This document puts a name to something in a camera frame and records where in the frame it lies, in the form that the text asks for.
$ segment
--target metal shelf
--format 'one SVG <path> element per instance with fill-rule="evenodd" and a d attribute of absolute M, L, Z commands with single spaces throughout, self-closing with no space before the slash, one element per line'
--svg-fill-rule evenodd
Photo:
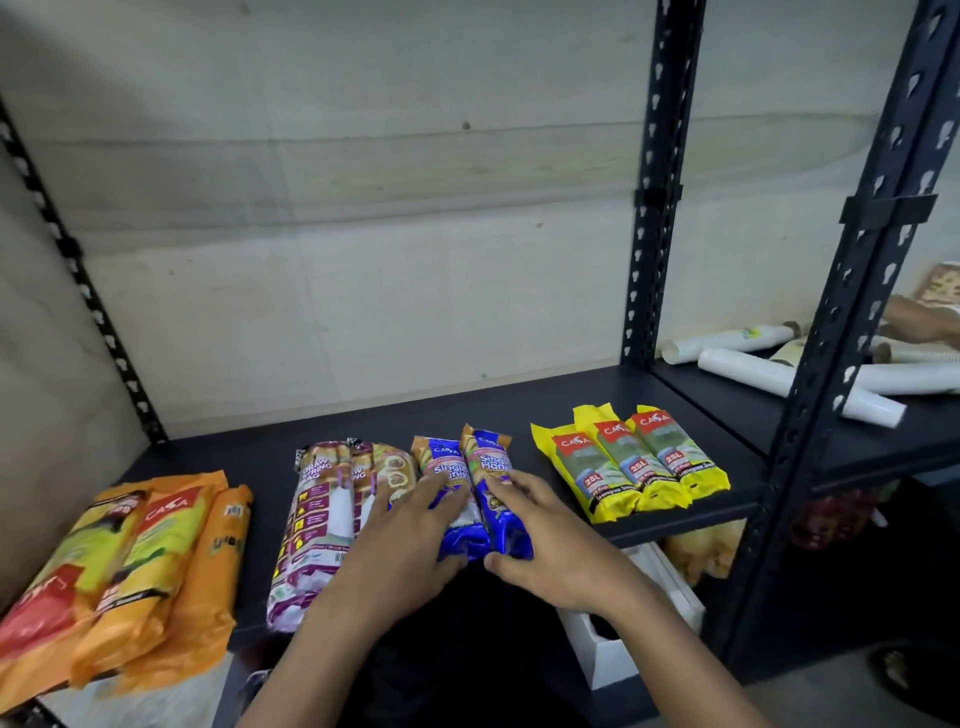
<path fill-rule="evenodd" d="M 762 459 L 656 377 L 627 366 L 178 440 L 165 448 L 147 450 L 123 479 L 223 469 L 230 483 L 247 483 L 252 488 L 254 517 L 237 594 L 237 617 L 238 631 L 250 630 L 258 636 L 262 634 L 276 548 L 297 481 L 293 472 L 297 448 L 346 437 L 407 448 L 419 434 L 457 437 L 469 422 L 513 435 L 510 455 L 514 466 L 546 478 L 561 498 L 583 515 L 569 487 L 535 447 L 530 423 L 565 425 L 572 420 L 574 406 L 606 401 L 613 403 L 621 417 L 635 411 L 637 404 L 656 404 L 669 411 L 728 473 L 732 489 L 688 509 L 638 513 L 597 526 L 605 538 L 620 547 L 632 546 L 751 515 L 765 487 Z"/>
<path fill-rule="evenodd" d="M 671 366 L 659 361 L 654 374 L 754 452 L 770 456 L 783 399 L 702 372 L 696 364 Z M 896 429 L 852 420 L 837 423 L 810 489 L 812 497 L 960 463 L 960 398 L 896 399 L 907 405 Z"/>

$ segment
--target blue package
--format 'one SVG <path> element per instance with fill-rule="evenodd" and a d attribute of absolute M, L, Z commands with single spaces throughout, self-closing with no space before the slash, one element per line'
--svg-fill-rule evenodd
<path fill-rule="evenodd" d="M 446 485 L 438 493 L 431 508 L 448 492 L 455 491 L 457 488 L 470 490 L 467 505 L 447 528 L 440 542 L 440 558 L 451 554 L 466 554 L 469 561 L 482 559 L 490 550 L 490 535 L 484 528 L 480 509 L 477 508 L 476 500 L 472 496 L 470 471 L 464 455 L 460 452 L 460 444 L 456 440 L 415 437 L 410 451 L 417 458 L 420 471 L 424 475 L 446 471 Z"/>
<path fill-rule="evenodd" d="M 532 559 L 534 548 L 523 522 L 487 487 L 488 477 L 510 479 L 507 475 L 507 472 L 513 469 L 507 455 L 510 441 L 510 435 L 473 429 L 470 425 L 464 425 L 464 432 L 460 437 L 477 499 L 480 501 L 480 510 L 483 512 L 487 530 L 490 531 L 492 549 L 517 559 Z"/>

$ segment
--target right hand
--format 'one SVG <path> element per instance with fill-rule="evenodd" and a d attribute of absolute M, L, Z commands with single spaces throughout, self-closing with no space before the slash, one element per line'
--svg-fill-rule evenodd
<path fill-rule="evenodd" d="M 545 480 L 521 471 L 510 471 L 510 478 L 512 483 L 487 478 L 487 485 L 523 521 L 534 558 L 488 553 L 484 566 L 555 607 L 612 619 L 645 584 L 643 572 L 577 518 Z"/>

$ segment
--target floor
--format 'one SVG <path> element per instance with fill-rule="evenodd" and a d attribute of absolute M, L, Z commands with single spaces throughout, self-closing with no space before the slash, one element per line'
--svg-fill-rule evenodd
<path fill-rule="evenodd" d="M 109 698 L 109 681 L 60 691 L 44 702 L 69 728 L 211 728 L 228 673 L 224 660 L 176 689 Z M 899 703 L 876 686 L 862 652 L 834 658 L 748 688 L 779 728 L 943 728 L 946 723 Z M 635 728 L 658 728 L 656 718 Z"/>
<path fill-rule="evenodd" d="M 904 705 L 881 690 L 866 668 L 866 651 L 753 685 L 747 693 L 778 728 L 943 728 L 942 720 Z M 659 728 L 660 718 L 636 728 Z"/>

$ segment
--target red label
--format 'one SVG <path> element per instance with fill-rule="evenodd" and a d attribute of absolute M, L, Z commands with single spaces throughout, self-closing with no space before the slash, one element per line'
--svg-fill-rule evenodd
<path fill-rule="evenodd" d="M 554 435 L 553 441 L 557 444 L 557 449 L 564 455 L 576 452 L 593 445 L 593 441 L 583 432 L 572 432 L 569 435 Z"/>
<path fill-rule="evenodd" d="M 137 529 L 137 533 L 143 533 L 145 530 L 160 522 L 160 519 L 166 518 L 171 513 L 183 510 L 184 508 L 193 508 L 200 497 L 200 491 L 203 486 L 190 488 L 185 491 L 179 491 L 171 496 L 155 500 L 147 509 L 147 515 L 143 517 L 143 523 Z"/>
<path fill-rule="evenodd" d="M 627 426 L 621 422 L 596 423 L 597 432 L 608 443 L 619 440 L 624 435 L 631 434 Z"/>
<path fill-rule="evenodd" d="M 669 413 L 664 412 L 662 409 L 656 409 L 652 412 L 643 412 L 642 414 L 638 413 L 630 419 L 636 425 L 636 428 L 639 429 L 644 435 L 649 435 L 658 427 L 673 424 L 673 418 L 670 417 Z"/>
<path fill-rule="evenodd" d="M 21 596 L 0 624 L 0 654 L 12 656 L 72 626 L 73 598 L 83 572 L 76 564 L 64 564 Z"/>

